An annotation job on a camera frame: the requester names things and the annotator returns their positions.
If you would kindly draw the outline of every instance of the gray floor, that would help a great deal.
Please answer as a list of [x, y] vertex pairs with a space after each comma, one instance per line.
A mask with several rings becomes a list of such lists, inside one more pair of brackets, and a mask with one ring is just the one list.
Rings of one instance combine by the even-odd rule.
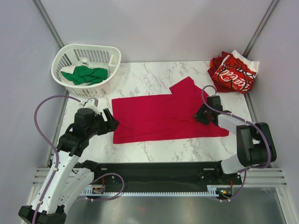
[[66, 224], [285, 224], [275, 190], [243, 189], [220, 203], [202, 197], [120, 197], [73, 204]]

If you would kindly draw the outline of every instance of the white wall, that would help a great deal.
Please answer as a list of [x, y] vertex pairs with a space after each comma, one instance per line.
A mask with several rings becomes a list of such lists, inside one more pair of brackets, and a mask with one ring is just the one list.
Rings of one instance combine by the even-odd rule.
[[276, 165], [299, 209], [299, 1], [280, 1], [249, 59], [260, 67], [251, 92], [260, 121], [269, 124]]
[[122, 62], [210, 60], [245, 50], [271, 0], [42, 0], [65, 44], [112, 45]]
[[[36, 168], [48, 146], [33, 122], [36, 106], [64, 89], [50, 75], [58, 47], [31, 0], [3, 1], [0, 7], [0, 222], [18, 224]], [[38, 121], [52, 136], [61, 100], [41, 108]]]

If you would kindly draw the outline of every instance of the plastic basket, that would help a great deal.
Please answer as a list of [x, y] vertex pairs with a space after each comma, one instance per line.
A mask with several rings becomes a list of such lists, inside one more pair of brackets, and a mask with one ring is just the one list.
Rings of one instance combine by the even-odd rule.
[[[69, 44], [60, 49], [54, 58], [51, 73], [56, 82], [63, 85], [72, 94], [83, 97], [102, 97], [105, 92], [111, 93], [119, 79], [118, 68], [121, 63], [121, 52], [115, 47]], [[94, 85], [72, 85], [63, 83], [60, 77], [62, 67], [86, 65], [90, 68], [108, 70], [108, 79]]]

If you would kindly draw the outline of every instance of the tabletop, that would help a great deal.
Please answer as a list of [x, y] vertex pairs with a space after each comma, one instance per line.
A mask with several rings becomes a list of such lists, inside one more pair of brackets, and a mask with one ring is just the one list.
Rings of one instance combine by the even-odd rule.
[[[117, 89], [99, 98], [98, 107], [100, 111], [109, 108], [112, 112], [111, 100], [114, 98], [171, 94], [169, 88], [186, 77], [191, 77], [199, 88], [203, 88], [205, 85], [213, 84], [207, 72], [208, 68], [209, 61], [121, 63], [119, 68], [121, 79]], [[212, 88], [207, 88], [206, 92], [209, 95], [214, 94]], [[246, 120], [251, 120], [243, 94], [230, 92], [219, 95], [224, 110], [230, 110]], [[80, 107], [82, 106], [77, 101], [68, 99], [59, 136], [73, 123], [74, 115]], [[113, 144], [113, 133], [108, 133], [92, 137], [79, 162], [219, 161], [234, 154], [236, 154], [236, 137], [232, 133], [226, 137], [126, 144]]]

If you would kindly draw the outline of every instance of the coca-cola logo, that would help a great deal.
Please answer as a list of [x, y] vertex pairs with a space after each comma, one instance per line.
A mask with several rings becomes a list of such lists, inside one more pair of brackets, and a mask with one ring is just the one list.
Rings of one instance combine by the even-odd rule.
[[232, 54], [227, 57], [212, 76], [214, 80], [237, 91], [250, 90], [255, 77], [256, 73], [251, 71], [246, 64]]

